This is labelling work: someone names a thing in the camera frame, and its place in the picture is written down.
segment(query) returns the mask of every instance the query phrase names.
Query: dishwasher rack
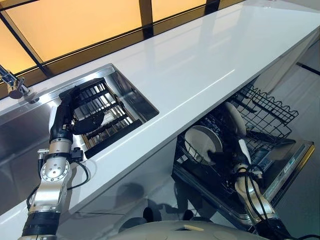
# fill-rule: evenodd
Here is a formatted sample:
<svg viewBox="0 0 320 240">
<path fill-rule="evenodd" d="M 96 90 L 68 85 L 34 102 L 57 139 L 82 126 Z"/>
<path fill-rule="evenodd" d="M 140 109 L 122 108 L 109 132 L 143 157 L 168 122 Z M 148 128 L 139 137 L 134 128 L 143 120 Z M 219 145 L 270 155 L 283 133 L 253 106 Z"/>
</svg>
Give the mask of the dishwasher rack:
<svg viewBox="0 0 320 240">
<path fill-rule="evenodd" d="M 232 103 L 242 116 L 247 131 L 244 140 L 251 161 L 261 166 L 264 171 L 271 168 L 274 162 L 268 158 L 273 148 L 295 143 L 294 140 L 286 138 L 292 132 L 288 124 L 298 116 L 298 112 L 283 105 L 281 101 L 276 101 L 274 97 L 248 84 L 226 102 Z M 230 129 L 225 117 L 226 109 L 222 103 L 198 120 L 194 126 L 204 126 L 216 133 L 222 143 L 223 153 L 229 155 L 216 155 L 214 164 L 203 164 L 206 162 L 204 157 L 186 141 L 186 130 L 177 138 L 173 175 L 198 189 L 202 195 L 210 195 L 210 200 L 216 206 L 225 208 L 225 212 L 247 226 L 250 225 L 250 218 L 234 188 L 234 180 L 230 173 L 231 161 L 223 159 L 233 154 L 232 144 L 235 138 L 239 138 Z"/>
<path fill-rule="evenodd" d="M 261 148 L 271 150 L 286 141 L 286 137 L 292 132 L 288 124 L 299 115 L 298 111 L 291 110 L 289 106 L 254 88 L 252 84 L 246 85 L 230 97 L 229 102 L 237 107 L 245 122 L 245 140 L 252 156 Z M 216 116 L 221 120 L 219 110 Z M 226 130 L 223 123 L 219 127 Z"/>
</svg>

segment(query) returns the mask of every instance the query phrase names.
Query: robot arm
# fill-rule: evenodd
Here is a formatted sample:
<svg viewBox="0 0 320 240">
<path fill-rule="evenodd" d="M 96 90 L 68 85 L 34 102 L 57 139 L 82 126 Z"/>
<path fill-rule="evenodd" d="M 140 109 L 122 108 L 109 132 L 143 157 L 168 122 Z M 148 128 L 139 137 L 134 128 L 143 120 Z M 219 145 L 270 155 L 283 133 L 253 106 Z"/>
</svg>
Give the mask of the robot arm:
<svg viewBox="0 0 320 240">
<path fill-rule="evenodd" d="M 261 178 L 261 171 L 253 171 L 255 166 L 251 160 L 246 144 L 239 140 L 237 160 L 234 162 L 233 171 L 236 173 L 235 190 L 240 200 L 245 205 L 246 211 L 257 233 L 270 240 L 282 240 L 292 238 L 270 202 L 265 199 L 259 190 L 259 185 L 251 177 L 256 175 Z"/>
<path fill-rule="evenodd" d="M 67 195 L 70 179 L 70 158 L 73 133 L 74 88 L 57 108 L 50 129 L 49 150 L 40 170 L 41 182 L 33 197 L 20 240 L 55 240 L 59 218 Z"/>
</svg>

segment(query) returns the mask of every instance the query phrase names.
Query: black cable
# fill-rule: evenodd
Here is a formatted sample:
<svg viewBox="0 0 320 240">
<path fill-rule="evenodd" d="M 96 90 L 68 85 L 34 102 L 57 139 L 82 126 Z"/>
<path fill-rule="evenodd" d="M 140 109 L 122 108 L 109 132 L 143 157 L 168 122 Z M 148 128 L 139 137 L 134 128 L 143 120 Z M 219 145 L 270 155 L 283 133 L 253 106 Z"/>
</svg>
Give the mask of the black cable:
<svg viewBox="0 0 320 240">
<path fill-rule="evenodd" d="M 299 240 L 304 240 L 304 239 L 310 239 L 310 238 L 315 238 L 315 239 L 320 239 L 319 235 L 315 235 L 315 234 L 308 234 L 302 237 L 299 237 Z"/>
<path fill-rule="evenodd" d="M 43 165 L 44 165 L 44 159 L 43 158 L 38 159 L 38 175 L 40 179 L 41 179 L 41 168 Z"/>
<path fill-rule="evenodd" d="M 86 168 L 81 162 L 79 162 L 79 161 L 74 161 L 74 163 L 78 164 L 80 167 L 83 168 L 83 170 L 84 170 L 84 172 L 85 172 L 85 177 L 86 177 L 86 178 L 85 178 L 85 180 L 84 180 L 82 183 L 80 183 L 80 184 L 78 184 L 78 185 L 75 185 L 75 186 L 71 186 L 71 187 L 67 188 L 67 190 L 71 190 L 71 189 L 75 189 L 75 188 L 77 188 L 77 187 L 80 187 L 80 186 L 86 184 L 86 183 L 89 181 L 89 173 L 88 173 L 87 168 Z"/>
<path fill-rule="evenodd" d="M 259 213 L 259 211 L 256 209 L 256 207 L 254 206 L 254 204 L 253 204 L 253 202 L 252 202 L 252 199 L 251 199 L 251 196 L 250 196 L 250 193 L 249 193 L 248 177 L 250 178 L 250 182 L 251 182 L 251 185 L 252 185 L 252 187 L 253 187 L 254 193 L 255 193 L 258 201 L 259 201 L 259 204 L 260 204 L 260 206 L 261 206 L 261 208 L 262 208 L 262 211 L 263 211 L 263 215 L 264 215 L 264 217 L 265 217 L 266 223 L 268 224 L 269 228 L 274 231 L 274 234 L 275 234 L 277 237 L 279 237 L 278 235 L 281 234 L 281 235 L 284 236 L 286 239 L 297 240 L 297 238 L 294 238 L 294 237 L 292 237 L 292 236 L 287 236 L 287 235 L 283 234 L 283 232 L 277 231 L 277 229 L 274 229 L 274 228 L 271 226 L 271 224 L 270 224 L 270 222 L 269 222 L 269 219 L 268 219 L 268 216 L 267 216 L 267 213 L 266 213 L 266 210 L 265 210 L 265 208 L 264 208 L 264 206 L 263 206 L 263 203 L 262 203 L 261 198 L 260 198 L 260 196 L 259 196 L 259 194 L 258 194 L 258 191 L 257 191 L 255 185 L 253 184 L 253 179 L 252 179 L 252 176 L 251 176 L 251 174 L 250 174 L 250 172 L 249 172 L 251 169 L 253 170 L 254 168 L 258 168 L 258 169 L 263 173 L 263 170 L 261 169 L 260 166 L 255 165 L 255 164 L 252 164 L 252 165 L 249 165 L 248 168 L 246 169 L 246 175 L 245 175 L 245 179 L 244 179 L 244 181 L 245 181 L 245 191 L 246 191 L 246 195 L 247 195 L 248 201 L 249 201 L 249 203 L 250 203 L 253 211 L 257 214 L 257 216 L 261 219 L 261 221 L 264 221 L 264 218 L 262 217 L 262 215 Z"/>
<path fill-rule="evenodd" d="M 29 196 L 26 198 L 26 207 L 27 207 L 28 211 L 29 211 L 29 209 L 30 209 L 30 207 L 31 207 L 30 199 L 31 199 L 32 195 L 37 191 L 37 189 L 39 188 L 39 186 L 40 186 L 40 183 L 39 183 L 38 186 L 36 186 L 36 187 L 32 190 L 32 192 L 31 192 L 31 193 L 29 194 Z"/>
</svg>

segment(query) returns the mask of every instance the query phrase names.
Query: dishwasher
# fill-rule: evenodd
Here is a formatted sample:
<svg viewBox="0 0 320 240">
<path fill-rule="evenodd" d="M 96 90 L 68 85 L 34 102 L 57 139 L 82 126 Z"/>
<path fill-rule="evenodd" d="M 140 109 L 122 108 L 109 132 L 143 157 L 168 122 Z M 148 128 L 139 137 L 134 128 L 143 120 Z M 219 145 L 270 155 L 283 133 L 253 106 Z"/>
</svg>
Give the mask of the dishwasher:
<svg viewBox="0 0 320 240">
<path fill-rule="evenodd" d="M 253 232 L 250 217 L 235 191 L 228 161 L 214 164 L 196 150 L 186 133 L 191 128 L 205 127 L 218 137 L 223 153 L 232 153 L 230 138 L 235 137 L 225 105 L 232 105 L 245 124 L 242 137 L 251 163 L 263 173 L 263 196 L 275 207 L 315 150 L 313 142 L 290 139 L 289 123 L 299 113 L 266 92 L 254 87 L 253 80 L 225 102 L 214 108 L 177 138 L 172 177 L 195 189 L 236 228 Z"/>
</svg>

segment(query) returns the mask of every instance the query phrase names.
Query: window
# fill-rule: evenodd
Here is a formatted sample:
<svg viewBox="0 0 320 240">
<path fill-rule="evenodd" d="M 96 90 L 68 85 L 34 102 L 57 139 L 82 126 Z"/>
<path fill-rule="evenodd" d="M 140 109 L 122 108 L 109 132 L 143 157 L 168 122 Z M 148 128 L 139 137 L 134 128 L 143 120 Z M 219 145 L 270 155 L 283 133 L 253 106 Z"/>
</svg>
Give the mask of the window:
<svg viewBox="0 0 320 240">
<path fill-rule="evenodd" d="M 6 12 L 44 62 L 141 27 L 138 0 L 39 0 Z"/>
<path fill-rule="evenodd" d="M 152 0 L 152 18 L 155 22 L 205 3 L 206 0 Z"/>
<path fill-rule="evenodd" d="M 30 86 L 241 1 L 0 0 L 0 64 Z"/>
<path fill-rule="evenodd" d="M 14 74 L 35 66 L 5 24 L 0 21 L 0 64 Z"/>
</svg>

